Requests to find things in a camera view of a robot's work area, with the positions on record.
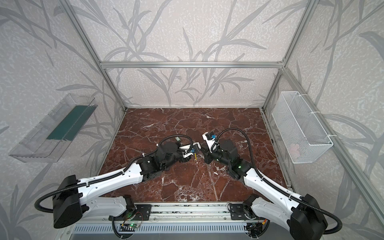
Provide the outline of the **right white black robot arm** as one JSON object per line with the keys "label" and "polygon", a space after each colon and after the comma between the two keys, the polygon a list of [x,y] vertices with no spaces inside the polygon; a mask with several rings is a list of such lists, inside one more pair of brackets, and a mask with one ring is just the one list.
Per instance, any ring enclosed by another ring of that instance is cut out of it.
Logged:
{"label": "right white black robot arm", "polygon": [[231,140],[220,140],[212,132],[205,132],[202,137],[205,163],[215,161],[227,166],[233,179],[261,194],[251,200],[251,219],[267,219],[288,230],[295,240],[319,240],[323,235],[335,234],[342,229],[342,221],[321,209],[314,197],[301,196],[284,188],[256,168],[253,160],[243,160]]}

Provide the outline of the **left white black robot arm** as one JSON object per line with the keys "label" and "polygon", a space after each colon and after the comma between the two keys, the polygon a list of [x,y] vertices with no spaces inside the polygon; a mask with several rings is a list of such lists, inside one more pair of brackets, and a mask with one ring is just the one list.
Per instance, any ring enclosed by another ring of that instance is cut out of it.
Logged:
{"label": "left white black robot arm", "polygon": [[38,198],[36,210],[53,214],[54,228],[68,227],[87,217],[119,217],[134,209],[128,197],[105,198],[114,190],[153,180],[175,163],[186,163],[201,150],[191,137],[171,135],[149,153],[134,158],[126,167],[95,177],[66,177],[59,188]]}

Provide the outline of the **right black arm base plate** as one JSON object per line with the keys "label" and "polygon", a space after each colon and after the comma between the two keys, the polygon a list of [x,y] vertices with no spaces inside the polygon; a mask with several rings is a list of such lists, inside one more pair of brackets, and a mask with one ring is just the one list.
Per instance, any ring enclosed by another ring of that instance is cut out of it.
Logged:
{"label": "right black arm base plate", "polygon": [[270,222],[265,218],[248,217],[246,212],[244,211],[243,204],[229,203],[227,205],[227,209],[230,213],[231,220],[234,220],[234,221],[248,221],[248,222],[255,222],[255,223],[263,223],[264,221],[266,221],[266,223]]}

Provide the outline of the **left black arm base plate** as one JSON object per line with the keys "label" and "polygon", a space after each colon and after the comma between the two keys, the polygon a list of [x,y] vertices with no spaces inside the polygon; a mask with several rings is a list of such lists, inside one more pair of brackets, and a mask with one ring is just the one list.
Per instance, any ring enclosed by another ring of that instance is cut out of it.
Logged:
{"label": "left black arm base plate", "polygon": [[124,221],[148,221],[150,219],[152,205],[140,204],[136,205],[134,210],[126,210],[121,218]]}

